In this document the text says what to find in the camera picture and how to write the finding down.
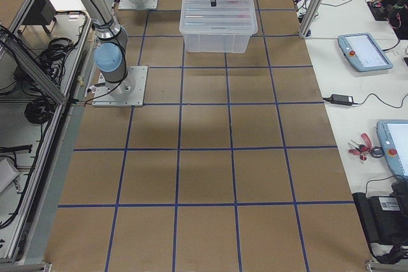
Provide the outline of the black device with label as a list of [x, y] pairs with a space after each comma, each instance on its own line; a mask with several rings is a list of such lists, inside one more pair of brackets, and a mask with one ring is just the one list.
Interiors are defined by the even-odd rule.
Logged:
[[368, 248], [381, 264], [407, 259], [407, 180], [400, 178], [391, 188], [388, 196], [353, 193]]

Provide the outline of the teach pendant near keys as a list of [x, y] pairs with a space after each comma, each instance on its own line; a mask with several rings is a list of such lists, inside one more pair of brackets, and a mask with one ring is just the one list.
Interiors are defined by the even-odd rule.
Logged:
[[377, 135], [390, 171], [407, 178], [407, 121], [380, 120]]

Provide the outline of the black power adapter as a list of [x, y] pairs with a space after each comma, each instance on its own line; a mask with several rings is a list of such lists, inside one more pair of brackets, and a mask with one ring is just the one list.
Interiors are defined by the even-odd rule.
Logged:
[[326, 101], [331, 104], [352, 106], [355, 105], [354, 99], [352, 96], [342, 95], [342, 94], [331, 94], [329, 97], [324, 97], [323, 101]]

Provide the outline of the teach pendant near post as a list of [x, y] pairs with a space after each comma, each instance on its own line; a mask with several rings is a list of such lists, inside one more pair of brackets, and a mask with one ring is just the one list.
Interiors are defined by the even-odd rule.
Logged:
[[358, 72], [388, 70], [393, 64], [370, 33], [340, 35], [339, 48]]

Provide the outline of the clear plastic storage box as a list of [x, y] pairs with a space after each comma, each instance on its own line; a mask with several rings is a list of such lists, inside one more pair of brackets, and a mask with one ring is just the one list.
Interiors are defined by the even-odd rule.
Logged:
[[247, 49], [249, 35], [241, 34], [183, 34], [188, 52], [241, 54]]

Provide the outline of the red key bunch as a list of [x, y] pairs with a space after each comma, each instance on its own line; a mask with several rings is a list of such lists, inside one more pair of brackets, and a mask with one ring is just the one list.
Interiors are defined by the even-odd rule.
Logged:
[[348, 142], [349, 150], [348, 152], [354, 156], [358, 156], [360, 161], [364, 163], [368, 156], [375, 159], [384, 157], [384, 151], [381, 147], [373, 146], [372, 141], [367, 133], [362, 133], [360, 135], [363, 143], [359, 144], [353, 140]]

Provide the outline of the clear plastic box lid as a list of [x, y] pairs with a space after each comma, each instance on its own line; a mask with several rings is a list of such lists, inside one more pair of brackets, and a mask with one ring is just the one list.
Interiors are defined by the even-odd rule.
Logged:
[[182, 34], [241, 34], [258, 31], [254, 0], [182, 0]]

